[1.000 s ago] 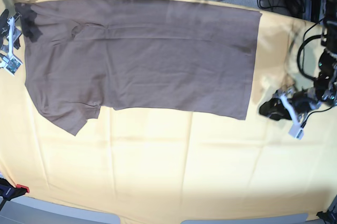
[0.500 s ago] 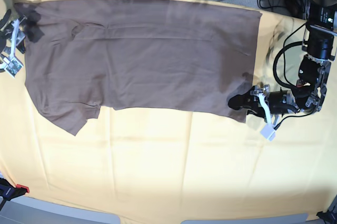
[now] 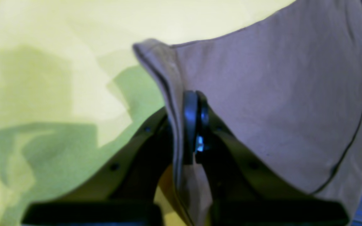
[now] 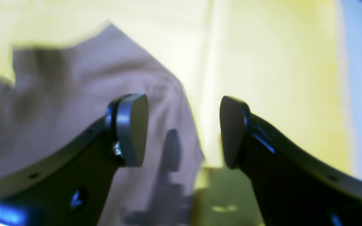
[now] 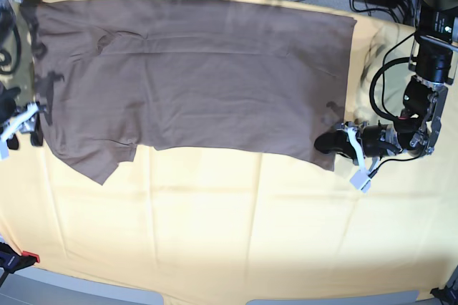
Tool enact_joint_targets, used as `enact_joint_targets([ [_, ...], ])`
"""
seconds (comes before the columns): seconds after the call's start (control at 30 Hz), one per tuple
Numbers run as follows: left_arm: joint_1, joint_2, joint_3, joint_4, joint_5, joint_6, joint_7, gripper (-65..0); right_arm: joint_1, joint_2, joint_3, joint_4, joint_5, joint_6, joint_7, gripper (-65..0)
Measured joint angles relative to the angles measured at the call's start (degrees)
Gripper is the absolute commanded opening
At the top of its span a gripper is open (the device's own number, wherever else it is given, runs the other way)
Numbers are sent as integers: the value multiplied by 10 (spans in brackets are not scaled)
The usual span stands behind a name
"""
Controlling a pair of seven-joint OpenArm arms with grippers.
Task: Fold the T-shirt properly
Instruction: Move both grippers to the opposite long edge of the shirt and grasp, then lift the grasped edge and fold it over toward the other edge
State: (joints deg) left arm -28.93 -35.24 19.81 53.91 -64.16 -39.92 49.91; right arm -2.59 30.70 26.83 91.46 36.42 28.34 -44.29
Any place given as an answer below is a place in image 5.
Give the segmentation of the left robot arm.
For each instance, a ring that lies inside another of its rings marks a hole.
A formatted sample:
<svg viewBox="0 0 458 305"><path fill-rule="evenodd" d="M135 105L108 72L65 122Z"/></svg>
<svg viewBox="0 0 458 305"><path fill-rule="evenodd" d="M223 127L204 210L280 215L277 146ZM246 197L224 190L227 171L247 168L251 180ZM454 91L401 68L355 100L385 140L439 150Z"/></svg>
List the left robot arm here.
<svg viewBox="0 0 458 305"><path fill-rule="evenodd" d="M314 147L323 154L338 153L355 160L361 148L365 158L386 158L409 153L420 158L434 151L441 130L441 116L447 98L452 57L457 52L457 0L419 0L414 46L409 57L383 64L369 88L372 110L387 120L373 126L346 122L319 136ZM400 115L381 110L375 89L385 72L408 64L414 74L402 100Z"/></svg>

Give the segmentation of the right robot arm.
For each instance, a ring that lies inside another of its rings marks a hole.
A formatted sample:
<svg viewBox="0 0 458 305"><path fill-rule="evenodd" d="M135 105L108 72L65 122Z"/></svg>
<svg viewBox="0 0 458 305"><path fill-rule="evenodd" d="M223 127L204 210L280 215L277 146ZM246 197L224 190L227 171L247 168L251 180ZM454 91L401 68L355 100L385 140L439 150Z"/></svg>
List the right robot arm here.
<svg viewBox="0 0 458 305"><path fill-rule="evenodd" d="M11 76L19 68L21 62L21 37L16 24L16 14L13 3L20 4L23 0L1 0L1 43L14 37L16 56L13 58L5 48L1 48L1 75ZM18 132L30 134L30 142L35 147L43 144L43 134L39 129L39 113L45 111L45 106L39 102L28 102L24 106L16 103L20 95L19 87L7 88L1 85L1 159L5 160L9 152L19 149Z"/></svg>

